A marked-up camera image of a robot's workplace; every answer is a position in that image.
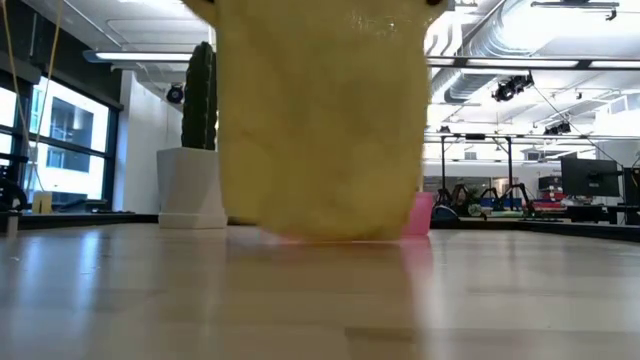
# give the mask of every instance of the black cable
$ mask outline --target black cable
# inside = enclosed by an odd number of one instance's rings
[[[535,86],[535,84],[533,85],[533,88],[536,89],[536,91],[538,92],[538,94],[540,94],[540,96],[544,99],[544,101],[547,102],[547,104],[549,104],[549,106],[551,106],[551,108],[556,112],[557,115],[560,115],[560,117],[567,122],[567,124],[569,124],[569,126],[571,126],[578,134],[580,134],[582,137],[584,137],[589,143],[591,143],[591,145],[593,145],[594,148],[598,149],[602,154],[604,154],[606,157],[608,157],[609,159],[611,159],[613,162],[615,162],[618,166],[622,167],[622,175],[623,175],[623,179],[622,179],[622,200],[624,201],[624,218],[622,219],[623,223],[627,223],[627,212],[629,210],[629,204],[627,204],[626,201],[626,193],[627,193],[627,189],[626,189],[626,181],[624,181],[624,165],[622,165],[618,160],[614,159],[613,156],[609,155],[606,151],[604,151],[602,148],[600,148],[595,142],[593,142],[591,139],[589,139],[588,136],[585,136],[585,134],[583,134],[575,125],[573,125],[573,123],[569,120],[568,117],[565,117],[560,110],[558,110],[555,106],[553,106],[553,104],[551,103],[551,101],[549,101],[549,99],[547,99],[546,96],[544,96],[544,94],[538,89],[537,86]]]

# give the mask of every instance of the wall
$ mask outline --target wall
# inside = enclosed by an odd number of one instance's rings
[[[125,110],[118,123],[114,210],[157,214],[160,210],[156,152],[180,146],[182,113],[135,78],[122,75]]]

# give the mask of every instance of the pink object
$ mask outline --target pink object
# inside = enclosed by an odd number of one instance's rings
[[[409,223],[405,225],[405,236],[425,236],[431,227],[431,211],[433,210],[432,193],[416,193],[416,200],[409,215]]]

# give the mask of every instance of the white planter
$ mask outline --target white planter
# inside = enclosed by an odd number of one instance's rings
[[[161,228],[222,229],[227,226],[217,152],[190,148],[158,151],[158,188]]]

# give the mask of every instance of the wooden floor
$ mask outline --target wooden floor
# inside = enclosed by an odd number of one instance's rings
[[[640,247],[518,232],[0,240],[0,359],[640,359]]]

